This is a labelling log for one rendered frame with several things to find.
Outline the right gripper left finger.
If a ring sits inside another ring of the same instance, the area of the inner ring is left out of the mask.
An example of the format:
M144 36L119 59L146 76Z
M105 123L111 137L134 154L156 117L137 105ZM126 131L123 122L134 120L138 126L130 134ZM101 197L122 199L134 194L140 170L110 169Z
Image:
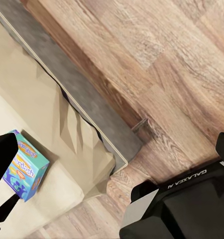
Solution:
M18 144L14 132L0 135L0 180L17 153Z

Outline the board game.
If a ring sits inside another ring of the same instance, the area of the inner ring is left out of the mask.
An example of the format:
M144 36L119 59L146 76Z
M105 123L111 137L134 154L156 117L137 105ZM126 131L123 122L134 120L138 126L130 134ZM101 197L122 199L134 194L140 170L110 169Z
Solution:
M35 195L49 160L25 139L17 129L9 133L12 132L14 132L17 139L18 153L2 179L24 202L27 202Z

